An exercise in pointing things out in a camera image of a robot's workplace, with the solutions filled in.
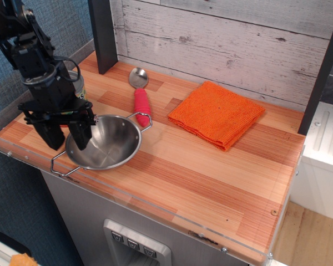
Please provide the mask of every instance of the spoon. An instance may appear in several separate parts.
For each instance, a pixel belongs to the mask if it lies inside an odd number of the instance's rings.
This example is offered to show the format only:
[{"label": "spoon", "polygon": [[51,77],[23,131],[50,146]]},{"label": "spoon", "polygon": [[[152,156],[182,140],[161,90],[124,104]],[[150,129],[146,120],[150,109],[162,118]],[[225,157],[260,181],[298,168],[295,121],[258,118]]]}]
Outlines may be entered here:
[{"label": "spoon", "polygon": [[[142,112],[150,115],[147,93],[143,89],[147,83],[148,77],[142,68],[134,68],[129,73],[129,84],[136,88],[134,92],[134,112]],[[149,124],[149,118],[145,115],[136,115],[136,118],[142,127]]]}]

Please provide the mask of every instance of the blue fabric wall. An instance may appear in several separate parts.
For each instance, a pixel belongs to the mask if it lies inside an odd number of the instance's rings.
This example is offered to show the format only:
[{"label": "blue fabric wall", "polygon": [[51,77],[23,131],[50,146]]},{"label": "blue fabric wall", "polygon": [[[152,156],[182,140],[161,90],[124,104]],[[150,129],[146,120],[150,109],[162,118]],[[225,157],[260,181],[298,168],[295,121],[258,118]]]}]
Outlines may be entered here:
[{"label": "blue fabric wall", "polygon": [[[51,36],[55,55],[69,57],[92,38],[87,0],[23,0]],[[0,111],[26,88],[0,52]],[[27,246],[44,266],[80,265],[79,255],[41,173],[0,154],[0,231]]]}]

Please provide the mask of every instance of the gray cabinet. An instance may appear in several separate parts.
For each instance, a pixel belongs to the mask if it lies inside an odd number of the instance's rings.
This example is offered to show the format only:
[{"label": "gray cabinet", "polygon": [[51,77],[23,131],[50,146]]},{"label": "gray cabinet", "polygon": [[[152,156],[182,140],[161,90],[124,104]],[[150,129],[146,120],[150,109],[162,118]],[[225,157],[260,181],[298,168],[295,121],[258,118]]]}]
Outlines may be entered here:
[{"label": "gray cabinet", "polygon": [[[168,247],[171,250],[173,266],[248,265],[198,239],[118,205],[73,182],[51,173],[42,174],[85,266],[117,266],[113,258],[116,255],[115,247],[124,250],[127,248],[126,252],[129,252],[126,245],[122,246],[116,240],[111,242],[111,239],[107,239],[109,234],[105,234],[106,228],[104,229],[107,219]],[[133,249],[130,249],[130,252],[131,258],[140,257],[136,256]]]}]

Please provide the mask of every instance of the folded towel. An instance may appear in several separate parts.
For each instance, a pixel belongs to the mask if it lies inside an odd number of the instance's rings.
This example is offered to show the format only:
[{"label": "folded towel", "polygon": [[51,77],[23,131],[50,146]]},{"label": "folded towel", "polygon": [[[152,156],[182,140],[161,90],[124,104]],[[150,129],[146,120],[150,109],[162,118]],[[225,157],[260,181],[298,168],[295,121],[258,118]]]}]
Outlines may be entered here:
[{"label": "folded towel", "polygon": [[194,90],[168,118],[226,151],[265,108],[210,81]]}]

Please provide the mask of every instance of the wooden floor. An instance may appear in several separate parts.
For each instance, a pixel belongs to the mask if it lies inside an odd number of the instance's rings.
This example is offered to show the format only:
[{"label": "wooden floor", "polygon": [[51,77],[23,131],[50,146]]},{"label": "wooden floor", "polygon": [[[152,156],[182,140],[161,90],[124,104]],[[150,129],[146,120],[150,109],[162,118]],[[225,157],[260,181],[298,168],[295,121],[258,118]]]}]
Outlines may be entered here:
[{"label": "wooden floor", "polygon": [[333,266],[333,219],[290,202],[274,259],[288,266]]}]

